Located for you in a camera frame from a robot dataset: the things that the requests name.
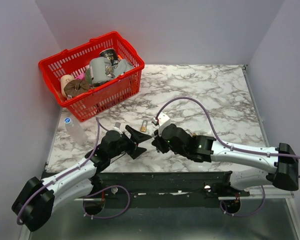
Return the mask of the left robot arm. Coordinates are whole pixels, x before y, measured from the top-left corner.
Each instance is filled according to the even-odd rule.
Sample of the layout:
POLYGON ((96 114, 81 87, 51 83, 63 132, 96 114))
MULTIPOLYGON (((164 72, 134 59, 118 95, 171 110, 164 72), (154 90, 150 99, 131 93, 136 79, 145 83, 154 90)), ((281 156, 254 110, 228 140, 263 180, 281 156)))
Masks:
POLYGON ((90 179, 105 170, 111 159, 121 153, 136 159, 146 152, 146 148, 139 147, 139 144, 150 140, 151 136, 129 125, 125 129, 130 136, 117 130, 109 130, 103 138, 97 138, 89 156, 72 167, 48 178, 29 179, 11 207, 17 216, 16 223, 25 225, 34 232, 49 220, 57 204, 81 196, 97 197, 101 185, 90 179))

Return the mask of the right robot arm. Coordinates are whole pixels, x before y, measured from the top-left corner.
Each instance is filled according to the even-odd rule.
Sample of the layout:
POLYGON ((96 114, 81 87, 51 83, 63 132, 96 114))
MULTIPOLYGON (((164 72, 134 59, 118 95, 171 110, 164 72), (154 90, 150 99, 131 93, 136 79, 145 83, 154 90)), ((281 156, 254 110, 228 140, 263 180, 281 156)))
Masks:
POLYGON ((250 147, 220 143, 215 137, 190 135, 184 129, 170 124, 154 132, 151 143, 163 154, 172 151, 193 162, 227 162, 248 166, 248 170, 232 172, 220 183, 220 191, 231 196, 237 190, 272 185, 285 191, 299 189, 299 161, 291 146, 280 143, 278 147, 250 147))

